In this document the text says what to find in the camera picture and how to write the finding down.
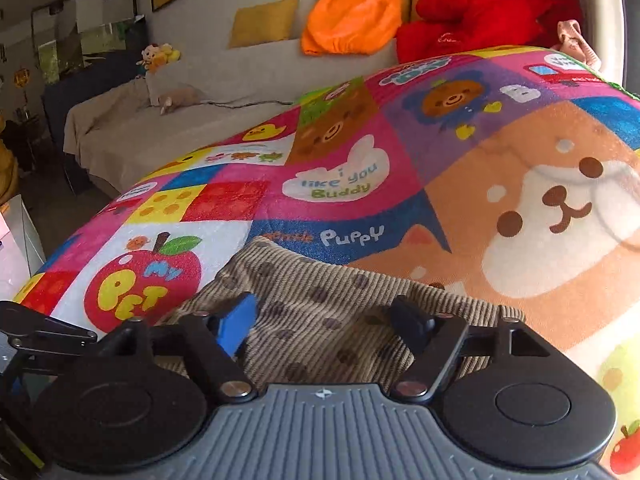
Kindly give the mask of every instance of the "metal screw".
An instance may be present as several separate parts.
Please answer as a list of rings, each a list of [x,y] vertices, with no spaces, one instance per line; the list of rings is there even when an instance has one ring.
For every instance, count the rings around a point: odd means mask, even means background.
[[[418,381],[400,381],[396,384],[396,392],[403,397],[420,397],[427,392],[427,387]]]
[[[238,399],[239,397],[246,397],[252,391],[251,385],[244,381],[227,381],[220,386],[220,390],[227,397]]]

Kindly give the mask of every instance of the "apple stem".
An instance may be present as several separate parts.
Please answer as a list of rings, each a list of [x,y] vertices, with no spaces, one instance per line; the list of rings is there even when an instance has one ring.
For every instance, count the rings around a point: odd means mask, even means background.
[[[158,238],[156,238],[156,244],[154,245],[153,252],[157,253],[162,248],[164,243],[169,239],[169,236],[171,235],[167,232],[160,233],[158,235]]]

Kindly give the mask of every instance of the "yellow heart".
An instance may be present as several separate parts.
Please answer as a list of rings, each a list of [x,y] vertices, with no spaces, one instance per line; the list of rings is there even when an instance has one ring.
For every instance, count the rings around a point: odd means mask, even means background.
[[[474,134],[475,130],[476,130],[475,126],[470,126],[469,124],[463,124],[462,126],[458,126],[456,128],[456,136],[460,140],[467,140],[469,137],[471,137]]]
[[[488,114],[497,114],[500,110],[502,110],[502,103],[500,101],[489,103],[484,107],[484,111]]]

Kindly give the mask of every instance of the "red garment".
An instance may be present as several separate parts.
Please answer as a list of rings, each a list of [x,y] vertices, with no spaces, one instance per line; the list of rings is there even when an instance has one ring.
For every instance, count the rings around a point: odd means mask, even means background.
[[[577,2],[418,0],[416,11],[422,20],[398,29],[398,60],[406,63],[504,44],[551,47],[558,42],[556,17],[568,12],[582,17]]]

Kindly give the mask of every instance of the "colorful blanket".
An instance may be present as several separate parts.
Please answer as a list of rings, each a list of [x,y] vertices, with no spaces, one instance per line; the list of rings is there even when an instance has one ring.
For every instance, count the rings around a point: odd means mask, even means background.
[[[640,478],[639,148],[639,103],[563,54],[414,62],[150,174],[17,300],[99,333],[156,322],[262,235],[510,304],[610,391],[604,463]]]

